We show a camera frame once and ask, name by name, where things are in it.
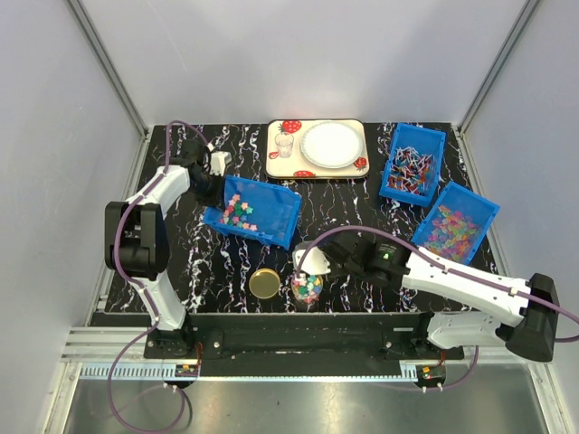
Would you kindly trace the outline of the blue bin of star candies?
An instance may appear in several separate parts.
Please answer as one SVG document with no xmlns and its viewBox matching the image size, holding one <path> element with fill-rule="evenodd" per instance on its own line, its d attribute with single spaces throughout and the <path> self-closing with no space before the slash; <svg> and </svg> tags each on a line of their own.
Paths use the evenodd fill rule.
<svg viewBox="0 0 579 434">
<path fill-rule="evenodd" d="M 287 187 L 228 175 L 224 209 L 208 207 L 203 223 L 224 236 L 286 250 L 297 228 L 301 202 L 301 196 Z"/>
</svg>

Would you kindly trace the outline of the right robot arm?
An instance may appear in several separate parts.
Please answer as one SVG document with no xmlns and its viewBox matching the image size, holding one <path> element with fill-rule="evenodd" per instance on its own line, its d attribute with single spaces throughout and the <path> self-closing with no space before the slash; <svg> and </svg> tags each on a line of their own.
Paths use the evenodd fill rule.
<svg viewBox="0 0 579 434">
<path fill-rule="evenodd" d="M 428 292 L 471 308 L 462 314 L 422 315 L 410 338 L 421 358 L 464 345 L 503 346 L 532 362 L 554 358 L 559 300 L 547 275 L 503 277 L 444 259 L 409 241 L 353 231 L 338 232 L 318 247 L 339 273 L 376 287 Z"/>
</svg>

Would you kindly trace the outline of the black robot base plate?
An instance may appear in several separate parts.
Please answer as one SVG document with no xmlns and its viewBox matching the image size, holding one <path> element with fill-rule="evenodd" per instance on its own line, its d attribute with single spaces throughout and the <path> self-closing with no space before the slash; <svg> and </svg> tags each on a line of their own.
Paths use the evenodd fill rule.
<svg viewBox="0 0 579 434">
<path fill-rule="evenodd" d="M 431 313 L 195 314 L 182 329 L 147 337 L 147 359 L 218 360 L 242 352 L 346 354 L 361 351 L 394 360 L 460 360 L 461 348 L 441 350 L 426 339 Z"/>
</svg>

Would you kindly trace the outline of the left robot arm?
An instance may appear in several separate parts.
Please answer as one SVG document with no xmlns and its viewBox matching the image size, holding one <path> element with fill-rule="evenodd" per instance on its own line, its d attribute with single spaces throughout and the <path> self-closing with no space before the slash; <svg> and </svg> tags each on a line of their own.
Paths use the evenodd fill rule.
<svg viewBox="0 0 579 434">
<path fill-rule="evenodd" d="M 193 352 L 195 336 L 168 276 L 166 215 L 186 193 L 202 206 L 222 209 L 225 172 L 231 162 L 226 151 L 188 144 L 137 193 L 105 208 L 106 266 L 136 291 L 147 308 L 152 345 L 177 358 Z"/>
</svg>

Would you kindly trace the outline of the scooped star candies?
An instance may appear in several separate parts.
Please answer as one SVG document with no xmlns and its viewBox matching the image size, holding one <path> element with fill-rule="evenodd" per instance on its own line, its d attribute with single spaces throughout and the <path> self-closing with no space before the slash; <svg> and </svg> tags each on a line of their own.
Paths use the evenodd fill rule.
<svg viewBox="0 0 579 434">
<path fill-rule="evenodd" d="M 291 288 L 294 297 L 304 303 L 314 303 L 319 299 L 323 289 L 323 278 L 315 275 L 302 274 L 292 281 Z"/>
</svg>

